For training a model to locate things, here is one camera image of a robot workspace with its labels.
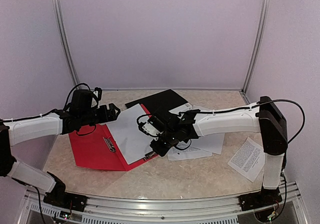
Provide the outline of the white sheet top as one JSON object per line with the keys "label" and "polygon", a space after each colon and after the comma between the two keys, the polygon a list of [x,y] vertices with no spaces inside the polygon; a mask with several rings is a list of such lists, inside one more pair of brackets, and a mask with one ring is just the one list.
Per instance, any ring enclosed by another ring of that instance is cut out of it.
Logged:
{"label": "white sheet top", "polygon": [[144,158],[145,154],[152,151],[150,148],[152,137],[142,133],[137,125],[137,118],[143,114],[145,111],[137,104],[121,112],[116,121],[106,124],[129,165]]}

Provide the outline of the white sheet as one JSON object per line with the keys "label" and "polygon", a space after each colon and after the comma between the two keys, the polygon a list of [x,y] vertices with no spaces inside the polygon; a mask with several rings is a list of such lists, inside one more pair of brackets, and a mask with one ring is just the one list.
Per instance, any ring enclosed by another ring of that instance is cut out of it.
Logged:
{"label": "white sheet", "polygon": [[106,124],[129,165],[144,158],[145,154],[152,151],[150,148],[152,137],[142,133],[137,125],[137,118],[143,114],[145,111],[137,104],[121,112],[116,121]]}
{"label": "white sheet", "polygon": [[193,139],[191,146],[206,152],[220,155],[224,144],[225,134],[213,134]]}

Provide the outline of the red folder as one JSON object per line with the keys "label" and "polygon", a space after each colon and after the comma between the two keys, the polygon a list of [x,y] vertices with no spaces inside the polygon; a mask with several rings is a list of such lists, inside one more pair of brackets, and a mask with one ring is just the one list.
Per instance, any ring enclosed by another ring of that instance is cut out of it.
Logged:
{"label": "red folder", "polygon": [[84,126],[80,133],[69,134],[69,140],[78,167],[107,170],[107,171],[130,171],[157,155],[149,152],[145,157],[127,164],[115,140],[113,139],[107,123],[98,124],[96,128]]}

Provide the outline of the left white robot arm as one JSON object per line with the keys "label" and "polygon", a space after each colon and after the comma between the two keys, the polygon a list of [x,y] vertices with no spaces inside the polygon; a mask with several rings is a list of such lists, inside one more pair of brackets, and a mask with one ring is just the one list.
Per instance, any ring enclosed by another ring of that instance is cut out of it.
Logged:
{"label": "left white robot arm", "polygon": [[79,132],[84,126],[115,121],[120,109],[113,103],[100,105],[102,90],[79,89],[69,95],[63,109],[53,109],[45,114],[0,121],[0,175],[10,177],[24,185],[50,193],[50,198],[63,207],[70,202],[70,195],[59,186],[59,181],[12,155],[11,148],[25,141],[47,136]]}

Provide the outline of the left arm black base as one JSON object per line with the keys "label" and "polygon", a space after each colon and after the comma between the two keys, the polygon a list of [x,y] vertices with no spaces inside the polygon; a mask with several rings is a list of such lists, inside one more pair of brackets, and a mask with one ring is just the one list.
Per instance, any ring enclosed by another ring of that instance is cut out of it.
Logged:
{"label": "left arm black base", "polygon": [[54,174],[47,172],[55,181],[51,192],[46,192],[43,202],[55,207],[69,209],[71,211],[84,212],[87,204],[87,196],[66,192],[66,185]]}

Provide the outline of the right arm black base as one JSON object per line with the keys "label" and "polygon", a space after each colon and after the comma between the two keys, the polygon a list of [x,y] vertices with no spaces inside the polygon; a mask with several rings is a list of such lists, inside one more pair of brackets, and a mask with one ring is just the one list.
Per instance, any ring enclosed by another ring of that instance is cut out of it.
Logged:
{"label": "right arm black base", "polygon": [[259,209],[283,201],[279,188],[269,190],[264,187],[258,192],[240,195],[238,200],[242,211]]}

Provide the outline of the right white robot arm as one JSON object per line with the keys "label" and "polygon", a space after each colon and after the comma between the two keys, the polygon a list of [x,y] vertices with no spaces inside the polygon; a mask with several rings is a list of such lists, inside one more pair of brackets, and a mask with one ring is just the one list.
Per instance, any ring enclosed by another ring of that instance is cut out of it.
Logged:
{"label": "right white robot arm", "polygon": [[161,157],[180,142],[222,133],[259,133],[265,153],[263,189],[256,202],[266,206],[276,194],[285,153],[288,148],[287,121],[274,101],[267,96],[259,102],[221,110],[192,109],[173,114],[157,110],[142,130],[153,137],[150,147]]}

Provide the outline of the black folder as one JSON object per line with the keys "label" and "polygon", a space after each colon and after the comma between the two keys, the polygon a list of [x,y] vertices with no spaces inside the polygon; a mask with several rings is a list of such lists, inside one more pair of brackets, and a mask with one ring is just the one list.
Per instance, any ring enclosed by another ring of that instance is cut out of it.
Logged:
{"label": "black folder", "polygon": [[189,111],[193,108],[186,99],[172,89],[158,92],[125,104],[126,108],[131,108],[136,105],[142,108],[142,114],[167,111],[178,115],[180,112]]}

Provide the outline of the printed text sheet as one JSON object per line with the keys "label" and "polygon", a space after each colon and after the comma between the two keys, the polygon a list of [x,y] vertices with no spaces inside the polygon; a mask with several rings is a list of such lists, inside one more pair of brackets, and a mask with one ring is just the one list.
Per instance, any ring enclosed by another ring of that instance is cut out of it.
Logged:
{"label": "printed text sheet", "polygon": [[192,146],[185,145],[184,143],[179,144],[177,147],[178,149],[173,147],[168,151],[167,158],[169,161],[191,160],[211,157],[213,155],[211,152],[194,148]]}
{"label": "printed text sheet", "polygon": [[248,137],[227,164],[253,183],[265,164],[263,148]]}

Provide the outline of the blank white sheet lower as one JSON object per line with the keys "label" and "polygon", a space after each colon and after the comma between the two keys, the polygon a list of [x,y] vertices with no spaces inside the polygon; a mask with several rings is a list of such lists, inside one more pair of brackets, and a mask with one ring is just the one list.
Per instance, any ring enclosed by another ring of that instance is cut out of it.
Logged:
{"label": "blank white sheet lower", "polygon": [[220,155],[224,144],[225,134],[213,134],[193,139],[191,146],[206,152]]}

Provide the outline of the printed text sheet right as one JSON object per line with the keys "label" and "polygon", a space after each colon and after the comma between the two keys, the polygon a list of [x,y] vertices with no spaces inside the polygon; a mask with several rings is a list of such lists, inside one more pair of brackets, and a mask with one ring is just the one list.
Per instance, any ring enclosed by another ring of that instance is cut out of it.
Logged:
{"label": "printed text sheet right", "polygon": [[263,148],[248,137],[227,164],[253,183],[265,164]]}

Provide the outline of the aluminium front rail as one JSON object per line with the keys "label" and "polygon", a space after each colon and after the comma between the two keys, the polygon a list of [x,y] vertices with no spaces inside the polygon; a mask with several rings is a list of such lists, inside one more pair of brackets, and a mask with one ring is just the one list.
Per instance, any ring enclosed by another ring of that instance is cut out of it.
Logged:
{"label": "aluminium front rail", "polygon": [[180,200],[143,200],[89,195],[83,211],[39,202],[33,188],[22,200],[18,224],[308,224],[296,183],[282,182],[283,199],[251,207],[242,195]]}

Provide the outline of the right aluminium frame post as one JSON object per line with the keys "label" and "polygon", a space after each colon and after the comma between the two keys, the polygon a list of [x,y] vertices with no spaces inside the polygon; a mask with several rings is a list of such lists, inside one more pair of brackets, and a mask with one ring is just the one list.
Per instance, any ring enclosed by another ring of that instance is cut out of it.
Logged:
{"label": "right aluminium frame post", "polygon": [[254,74],[254,70],[256,67],[261,43],[263,40],[265,24],[268,17],[268,9],[270,4],[269,2],[270,0],[262,0],[262,3],[261,3],[261,10],[260,10],[260,15],[258,20],[257,31],[256,31],[257,33],[255,35],[255,41],[254,41],[253,50],[249,60],[248,70],[246,72],[243,87],[241,89],[243,95],[246,95],[249,90],[249,86],[250,86],[250,83]]}

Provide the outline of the aluminium frame post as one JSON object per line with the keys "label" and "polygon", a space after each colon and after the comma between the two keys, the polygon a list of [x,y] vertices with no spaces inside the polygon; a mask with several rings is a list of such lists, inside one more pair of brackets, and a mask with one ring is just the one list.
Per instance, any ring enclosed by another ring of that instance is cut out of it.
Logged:
{"label": "aluminium frame post", "polygon": [[71,54],[71,50],[68,42],[68,37],[67,37],[66,29],[64,26],[62,5],[60,3],[60,0],[52,0],[52,4],[54,9],[54,14],[56,17],[55,19],[57,22],[57,28],[58,28],[59,37],[61,40],[60,42],[61,42],[62,50],[67,63],[67,68],[69,70],[72,83],[74,86],[76,86],[77,84],[80,83],[80,80],[73,62],[73,58],[72,58],[72,54]]}
{"label": "aluminium frame post", "polygon": [[260,10],[260,15],[258,20],[257,31],[256,31],[257,33],[255,35],[255,41],[254,41],[253,50],[249,60],[248,70],[246,72],[243,87],[241,89],[243,95],[246,95],[249,90],[249,86],[250,86],[250,83],[254,74],[254,70],[256,67],[261,43],[263,40],[265,24],[268,17],[268,9],[270,4],[269,2],[270,0],[262,0],[262,3],[261,3],[261,10]]}

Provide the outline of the left aluminium frame post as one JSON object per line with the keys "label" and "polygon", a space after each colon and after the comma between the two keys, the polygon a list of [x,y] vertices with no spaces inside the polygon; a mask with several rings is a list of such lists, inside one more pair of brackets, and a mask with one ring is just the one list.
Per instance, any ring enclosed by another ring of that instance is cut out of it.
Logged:
{"label": "left aluminium frame post", "polygon": [[74,86],[76,86],[77,84],[80,83],[80,80],[73,62],[73,58],[72,58],[72,54],[71,54],[71,50],[68,42],[68,37],[67,37],[66,29],[64,26],[62,5],[60,3],[60,0],[52,0],[52,4],[54,9],[54,14],[56,17],[55,19],[57,22],[57,28],[58,28],[59,37],[61,40],[60,42],[61,42],[62,50],[67,63],[67,68],[69,70],[72,83]]}

